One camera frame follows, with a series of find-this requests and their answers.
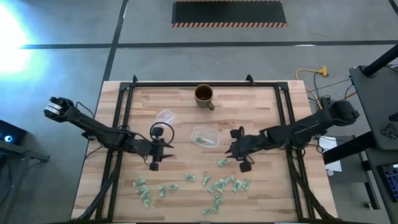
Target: electronic device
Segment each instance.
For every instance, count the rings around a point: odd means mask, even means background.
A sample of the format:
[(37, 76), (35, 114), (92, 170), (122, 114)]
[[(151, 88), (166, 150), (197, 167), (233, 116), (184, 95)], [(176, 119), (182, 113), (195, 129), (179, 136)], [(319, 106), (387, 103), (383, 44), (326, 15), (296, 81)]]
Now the electronic device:
[(0, 141), (20, 146), (27, 131), (0, 120)]
[(398, 202), (398, 164), (384, 165), (377, 167), (384, 184), (389, 189), (391, 199)]
[(382, 131), (381, 134), (384, 135), (385, 137), (389, 139), (396, 139), (398, 138), (398, 131), (394, 124), (389, 123), (387, 127), (385, 127)]

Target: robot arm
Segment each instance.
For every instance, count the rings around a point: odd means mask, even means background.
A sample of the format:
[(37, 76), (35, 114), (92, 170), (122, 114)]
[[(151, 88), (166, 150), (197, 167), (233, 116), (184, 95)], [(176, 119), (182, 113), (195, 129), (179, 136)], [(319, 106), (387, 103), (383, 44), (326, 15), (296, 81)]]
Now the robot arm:
[(231, 137), (237, 141), (231, 144), (226, 153), (231, 153), (229, 158), (243, 161), (241, 171), (251, 170), (247, 156), (258, 150), (270, 150), (288, 144), (293, 147), (305, 147), (313, 136), (326, 134), (326, 130), (334, 125), (346, 126), (353, 124), (359, 113), (354, 110), (348, 101), (335, 101), (328, 108), (317, 111), (311, 116), (307, 116), (297, 122), (285, 125), (274, 126), (260, 130), (260, 134), (244, 135), (243, 128), (232, 130)]
[(153, 156), (150, 170), (158, 170), (157, 162), (172, 156), (163, 155), (163, 148), (172, 146), (159, 138), (163, 133), (162, 128), (151, 128), (151, 135), (155, 136), (152, 142), (147, 139), (135, 139), (137, 135), (141, 135), (125, 128), (110, 128), (80, 112), (72, 100), (66, 98), (51, 97), (50, 103), (44, 109), (44, 115), (59, 123), (68, 121), (78, 126), (85, 130), (82, 134), (84, 137), (88, 139), (88, 136), (95, 136), (98, 142), (108, 149), (135, 153), (143, 158)]

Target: transparent plastic cup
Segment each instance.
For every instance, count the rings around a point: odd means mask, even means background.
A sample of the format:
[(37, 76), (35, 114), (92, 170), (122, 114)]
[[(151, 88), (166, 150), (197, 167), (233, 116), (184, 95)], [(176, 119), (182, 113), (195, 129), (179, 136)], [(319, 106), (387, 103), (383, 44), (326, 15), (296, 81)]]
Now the transparent plastic cup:
[[(156, 122), (165, 122), (169, 125), (172, 125), (174, 122), (175, 116), (174, 114), (169, 111), (169, 110), (162, 110), (159, 114), (157, 114), (156, 119), (154, 121), (154, 123)], [(156, 124), (155, 127), (161, 127), (161, 128), (168, 128), (167, 125), (165, 124)]]
[(221, 133), (206, 127), (195, 127), (191, 133), (191, 142), (203, 147), (218, 147)]

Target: black floor mat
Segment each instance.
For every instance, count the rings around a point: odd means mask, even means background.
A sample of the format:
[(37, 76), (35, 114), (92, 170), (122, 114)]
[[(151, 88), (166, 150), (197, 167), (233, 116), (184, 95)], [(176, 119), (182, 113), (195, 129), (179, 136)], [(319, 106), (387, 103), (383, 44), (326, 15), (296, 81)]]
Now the black floor mat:
[(173, 4), (172, 27), (286, 27), (280, 1), (188, 0)]

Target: green paper scrap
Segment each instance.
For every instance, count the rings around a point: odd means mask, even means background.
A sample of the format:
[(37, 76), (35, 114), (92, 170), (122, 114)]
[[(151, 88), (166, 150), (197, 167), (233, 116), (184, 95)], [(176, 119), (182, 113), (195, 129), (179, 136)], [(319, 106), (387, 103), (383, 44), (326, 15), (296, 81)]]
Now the green paper scrap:
[(215, 213), (218, 212), (218, 209), (220, 208), (220, 205), (221, 205), (221, 203), (219, 203), (219, 202), (216, 202), (216, 203), (214, 204), (214, 212), (215, 212)]
[(241, 187), (242, 187), (242, 182), (236, 179), (234, 185), (232, 186), (232, 191), (237, 192)]
[(167, 187), (169, 190), (177, 190), (178, 189), (178, 184), (173, 184)]
[(216, 195), (215, 197), (215, 204), (214, 204), (214, 212), (217, 213), (218, 209), (220, 208), (220, 205), (224, 202), (223, 196)]
[(196, 181), (197, 177), (195, 177), (195, 175), (193, 174), (185, 174), (185, 180), (190, 180), (190, 181)]
[(218, 181), (218, 189), (217, 190), (222, 193), (224, 191), (224, 188), (225, 188), (225, 180), (221, 178)]
[(145, 198), (145, 200), (144, 200), (144, 206), (145, 206), (146, 208), (149, 208), (149, 206), (150, 206), (150, 194), (148, 194), (148, 196)]
[(147, 189), (148, 189), (148, 186), (146, 186), (146, 184), (144, 184), (144, 185), (138, 187), (137, 193), (145, 191)]
[(214, 184), (212, 184), (209, 188), (207, 188), (207, 190), (209, 190), (210, 193), (213, 193), (218, 184), (219, 184), (218, 181), (214, 182)]
[(159, 197), (164, 197), (166, 195), (166, 187), (161, 186), (161, 187), (159, 187), (159, 189), (160, 189)]
[(218, 165), (219, 167), (222, 167), (222, 166), (224, 166), (227, 162), (228, 162), (227, 159), (219, 159), (219, 160), (217, 160), (217, 165)]
[(246, 179), (242, 184), (242, 188), (248, 190), (249, 186), (250, 186), (250, 179)]
[(149, 189), (146, 189), (145, 191), (143, 191), (143, 193), (141, 194), (140, 198), (141, 200), (145, 200), (149, 195)]
[(224, 197), (222, 195), (216, 195), (215, 199), (216, 199), (216, 201), (220, 201), (221, 203), (224, 203)]
[(234, 175), (233, 175), (233, 174), (229, 175), (229, 176), (226, 178), (225, 184), (227, 185), (227, 184), (230, 183), (230, 182), (232, 182), (232, 183), (235, 182), (235, 179), (234, 179)]
[(207, 216), (210, 212), (214, 212), (214, 208), (206, 208), (201, 211), (205, 216)]
[(203, 180), (203, 182), (201, 184), (206, 186), (210, 179), (211, 179), (211, 175), (210, 174), (206, 175), (205, 179)]
[(145, 179), (144, 179), (142, 176), (140, 176), (138, 180), (136, 180), (136, 181), (134, 181), (134, 182), (132, 183), (132, 187), (135, 188), (135, 187), (137, 187), (138, 185), (143, 184), (143, 183), (145, 183)]

